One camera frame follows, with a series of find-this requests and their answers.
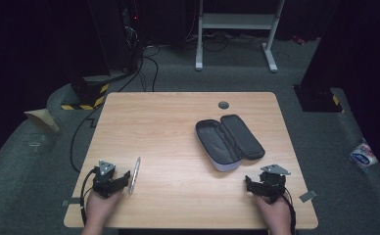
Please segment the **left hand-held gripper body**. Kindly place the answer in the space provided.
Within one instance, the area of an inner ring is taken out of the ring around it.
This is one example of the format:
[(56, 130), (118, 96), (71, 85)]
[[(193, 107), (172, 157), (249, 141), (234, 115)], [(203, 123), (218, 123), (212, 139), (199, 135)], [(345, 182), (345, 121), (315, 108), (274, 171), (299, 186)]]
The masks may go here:
[(112, 194), (112, 180), (115, 174), (114, 164), (100, 160), (95, 167), (95, 177), (93, 179), (93, 190), (101, 197), (108, 198)]

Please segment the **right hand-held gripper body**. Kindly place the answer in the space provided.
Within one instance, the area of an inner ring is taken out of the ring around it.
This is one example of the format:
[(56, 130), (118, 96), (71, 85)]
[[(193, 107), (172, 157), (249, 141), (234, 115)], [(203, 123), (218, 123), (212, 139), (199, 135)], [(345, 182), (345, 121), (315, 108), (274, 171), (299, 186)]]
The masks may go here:
[(278, 164), (262, 166), (261, 170), (260, 195), (274, 203), (285, 193), (286, 176), (291, 172)]

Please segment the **silver pen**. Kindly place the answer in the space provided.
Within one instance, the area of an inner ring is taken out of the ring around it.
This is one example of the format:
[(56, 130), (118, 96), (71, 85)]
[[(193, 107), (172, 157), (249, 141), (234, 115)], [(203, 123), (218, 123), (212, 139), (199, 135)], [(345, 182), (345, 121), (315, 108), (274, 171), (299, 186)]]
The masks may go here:
[(136, 180), (138, 177), (140, 165), (141, 165), (141, 157), (138, 157), (138, 159), (135, 163), (135, 168), (134, 168), (134, 171), (133, 171), (133, 174), (131, 177), (131, 181), (130, 181), (130, 185), (129, 185), (129, 191), (128, 191), (129, 195), (132, 195), (134, 192), (134, 188), (135, 188)]

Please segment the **black pencil case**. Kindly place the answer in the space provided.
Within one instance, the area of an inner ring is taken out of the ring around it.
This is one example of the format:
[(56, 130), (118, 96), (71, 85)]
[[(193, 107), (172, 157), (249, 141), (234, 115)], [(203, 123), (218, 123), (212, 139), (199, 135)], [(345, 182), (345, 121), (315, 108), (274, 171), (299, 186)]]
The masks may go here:
[(196, 135), (215, 169), (221, 172), (237, 168), (243, 159), (256, 161), (265, 149), (247, 124), (237, 115), (204, 119), (196, 123)]

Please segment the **person's left hand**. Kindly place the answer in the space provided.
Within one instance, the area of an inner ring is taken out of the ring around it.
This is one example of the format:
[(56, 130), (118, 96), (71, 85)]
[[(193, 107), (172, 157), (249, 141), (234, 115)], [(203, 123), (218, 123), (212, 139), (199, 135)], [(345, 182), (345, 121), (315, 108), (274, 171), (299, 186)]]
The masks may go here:
[(109, 198), (101, 197), (97, 192), (92, 191), (86, 204), (86, 223), (85, 226), (105, 227), (107, 221), (115, 210), (119, 199), (123, 196), (121, 191), (116, 192)]

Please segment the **person's right hand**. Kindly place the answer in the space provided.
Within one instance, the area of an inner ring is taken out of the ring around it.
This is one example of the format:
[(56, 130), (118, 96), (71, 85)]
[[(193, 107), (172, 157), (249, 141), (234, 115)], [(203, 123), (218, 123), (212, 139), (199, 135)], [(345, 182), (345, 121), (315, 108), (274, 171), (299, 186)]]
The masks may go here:
[(254, 201), (268, 230), (291, 232), (290, 208), (282, 197), (269, 204), (264, 197), (255, 195)]

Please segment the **grey tape strip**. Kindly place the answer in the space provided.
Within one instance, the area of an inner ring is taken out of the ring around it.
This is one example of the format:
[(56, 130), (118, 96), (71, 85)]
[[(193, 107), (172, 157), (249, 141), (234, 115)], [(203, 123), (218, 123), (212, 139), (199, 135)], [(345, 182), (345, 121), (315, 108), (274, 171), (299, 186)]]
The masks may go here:
[(80, 203), (80, 199), (79, 198), (69, 198), (69, 199), (66, 199), (66, 200), (63, 200), (62, 203), (61, 203), (61, 207), (68, 207), (69, 205), (71, 204), (79, 204)]
[(305, 203), (309, 200), (312, 200), (313, 198), (315, 198), (317, 196), (317, 193), (314, 191), (314, 190), (310, 190), (308, 192), (306, 192), (305, 194), (301, 195), (300, 196), (300, 200)]

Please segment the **yellow black striped base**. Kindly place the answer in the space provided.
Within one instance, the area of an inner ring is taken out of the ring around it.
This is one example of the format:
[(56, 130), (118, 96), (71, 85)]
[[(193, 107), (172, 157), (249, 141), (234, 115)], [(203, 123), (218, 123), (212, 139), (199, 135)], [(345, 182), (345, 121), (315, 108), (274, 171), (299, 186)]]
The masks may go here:
[(61, 101), (61, 108), (66, 111), (71, 110), (94, 110), (97, 109), (104, 100), (108, 84), (71, 85)]

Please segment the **beige cardboard piece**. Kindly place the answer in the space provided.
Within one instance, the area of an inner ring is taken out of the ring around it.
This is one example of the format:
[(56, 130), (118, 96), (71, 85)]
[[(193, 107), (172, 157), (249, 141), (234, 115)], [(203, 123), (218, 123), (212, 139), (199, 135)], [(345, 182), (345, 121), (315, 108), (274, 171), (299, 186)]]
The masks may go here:
[(33, 110), (24, 112), (26, 117), (37, 127), (47, 132), (57, 133), (60, 131), (59, 125), (51, 116), (47, 109)]

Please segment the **white blue tissue packet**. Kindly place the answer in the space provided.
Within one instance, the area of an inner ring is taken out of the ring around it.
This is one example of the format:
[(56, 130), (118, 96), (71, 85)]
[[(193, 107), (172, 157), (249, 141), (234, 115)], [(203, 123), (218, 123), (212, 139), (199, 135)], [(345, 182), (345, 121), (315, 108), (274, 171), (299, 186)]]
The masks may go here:
[(366, 169), (376, 165), (378, 160), (371, 150), (368, 142), (362, 138), (360, 143), (350, 152), (349, 159), (357, 167)]

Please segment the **black base with yellow corner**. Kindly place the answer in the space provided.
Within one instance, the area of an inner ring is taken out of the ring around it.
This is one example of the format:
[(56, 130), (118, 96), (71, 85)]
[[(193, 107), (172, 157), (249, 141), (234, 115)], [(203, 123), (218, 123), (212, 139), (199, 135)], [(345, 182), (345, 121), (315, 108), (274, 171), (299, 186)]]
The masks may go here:
[(338, 97), (330, 89), (318, 89), (295, 85), (294, 91), (304, 112), (342, 113)]

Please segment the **white metal stand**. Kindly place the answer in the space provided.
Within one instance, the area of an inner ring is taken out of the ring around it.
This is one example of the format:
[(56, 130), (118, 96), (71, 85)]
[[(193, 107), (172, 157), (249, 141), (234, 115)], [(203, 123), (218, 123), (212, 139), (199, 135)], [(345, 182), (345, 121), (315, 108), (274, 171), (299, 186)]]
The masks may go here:
[(199, 0), (197, 48), (195, 57), (195, 70), (203, 69), (203, 30), (204, 29), (247, 29), (268, 30), (268, 38), (261, 45), (269, 70), (278, 72), (278, 67), (271, 52), (276, 30), (279, 25), (285, 0), (278, 0), (274, 14), (222, 14), (205, 13), (204, 0)]

